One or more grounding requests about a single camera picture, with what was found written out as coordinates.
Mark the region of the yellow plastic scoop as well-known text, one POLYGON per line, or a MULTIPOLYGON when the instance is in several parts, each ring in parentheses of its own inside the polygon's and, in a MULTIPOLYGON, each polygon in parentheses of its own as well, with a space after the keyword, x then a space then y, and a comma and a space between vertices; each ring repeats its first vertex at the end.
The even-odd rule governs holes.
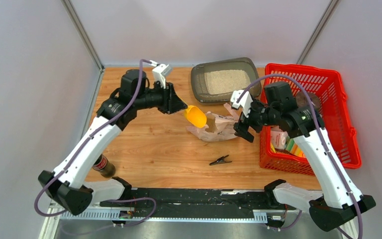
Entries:
POLYGON ((184 117, 193 126, 198 128, 203 128, 207 122, 207 116, 205 113, 197 106, 188 105, 184 111, 184 117))

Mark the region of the pink cat litter bag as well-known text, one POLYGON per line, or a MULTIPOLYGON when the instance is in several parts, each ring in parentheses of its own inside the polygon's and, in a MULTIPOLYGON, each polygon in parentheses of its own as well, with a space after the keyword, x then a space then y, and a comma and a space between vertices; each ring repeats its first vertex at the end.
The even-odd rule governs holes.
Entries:
POLYGON ((239 116, 228 103, 225 103, 223 107, 228 111, 229 115, 222 116, 206 112, 206 124, 204 127, 190 125, 186 126, 186 130, 205 142, 226 141, 236 138, 233 127, 239 116))

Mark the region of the black bag clip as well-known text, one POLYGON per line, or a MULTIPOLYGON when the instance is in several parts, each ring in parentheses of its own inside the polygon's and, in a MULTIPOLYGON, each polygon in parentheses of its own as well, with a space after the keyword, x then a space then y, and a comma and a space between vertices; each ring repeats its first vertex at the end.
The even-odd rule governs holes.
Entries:
POLYGON ((226 160, 227 157, 229 157, 229 154, 225 155, 225 156, 222 156, 222 157, 216 159, 215 161, 209 163, 209 166, 219 165, 219 164, 226 164, 226 163, 232 163, 232 161, 227 161, 226 160))

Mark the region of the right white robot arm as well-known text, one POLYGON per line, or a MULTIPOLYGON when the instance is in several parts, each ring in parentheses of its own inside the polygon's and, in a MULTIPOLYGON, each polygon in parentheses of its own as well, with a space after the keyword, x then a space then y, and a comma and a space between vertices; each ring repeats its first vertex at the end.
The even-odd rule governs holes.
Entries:
POLYGON ((301 149, 321 187, 321 192, 315 193, 276 180, 265 187, 266 206, 275 209, 287 204, 308 212, 325 232, 374 208, 374 198, 363 194, 343 168, 316 109, 311 105, 299 107, 284 81, 269 84, 264 91, 266 103, 253 99, 246 90, 233 92, 230 104, 242 110, 234 125, 235 134, 252 142, 250 128, 260 132, 264 126, 279 126, 301 149))

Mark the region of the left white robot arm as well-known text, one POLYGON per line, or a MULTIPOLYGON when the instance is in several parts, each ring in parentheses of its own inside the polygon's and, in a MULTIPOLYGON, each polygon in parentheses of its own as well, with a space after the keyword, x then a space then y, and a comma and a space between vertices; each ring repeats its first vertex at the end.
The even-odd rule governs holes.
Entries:
POLYGON ((153 87, 146 73, 127 70, 115 89, 96 113, 88 134, 53 171, 42 171, 38 177, 46 194, 72 215, 81 214, 88 206, 114 200, 125 207, 132 200, 131 185, 110 172, 106 181, 86 182, 89 170, 102 171, 109 165, 103 155, 107 146, 137 117, 138 110, 157 108, 174 114, 187 108, 176 94, 174 85, 166 81, 171 69, 159 65, 152 70, 153 87))

